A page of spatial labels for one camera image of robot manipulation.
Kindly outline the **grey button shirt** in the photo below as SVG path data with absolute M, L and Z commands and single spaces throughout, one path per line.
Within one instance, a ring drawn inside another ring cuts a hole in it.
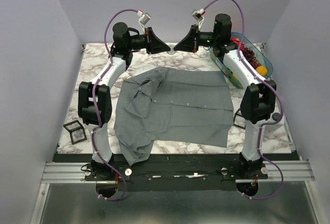
M 115 135 L 130 165 L 147 160 L 155 140 L 226 147 L 233 111 L 222 72 L 157 67 L 123 81 Z

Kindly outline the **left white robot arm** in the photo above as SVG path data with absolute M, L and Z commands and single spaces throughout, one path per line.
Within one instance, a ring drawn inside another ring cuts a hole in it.
M 103 180 L 109 180 L 120 172 L 110 164 L 113 152 L 109 145 L 108 122 L 112 115 L 111 89 L 117 79 L 128 69 L 133 53 L 146 50 L 148 54 L 170 51 L 151 27 L 143 33 L 128 27 L 124 22 L 113 28 L 113 44 L 105 45 L 108 62 L 100 73 L 89 82 L 81 82 L 78 88 L 78 115 L 87 126 L 92 142 L 92 171 Z

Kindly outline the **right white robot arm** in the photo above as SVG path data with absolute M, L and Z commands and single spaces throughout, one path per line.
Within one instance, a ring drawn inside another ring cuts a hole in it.
M 275 109 L 276 83 L 267 81 L 249 64 L 241 50 L 242 45 L 231 40 L 232 22 L 227 14 L 217 14 L 213 30 L 200 30 L 204 22 L 204 10 L 194 11 L 192 16 L 198 21 L 188 34 L 174 47 L 175 51 L 198 51 L 199 47 L 210 48 L 214 56 L 228 66 L 236 75 L 244 89 L 240 104 L 245 119 L 245 141 L 239 155 L 237 172 L 242 178 L 252 178 L 265 172 L 262 158 L 262 139 L 265 124 Z

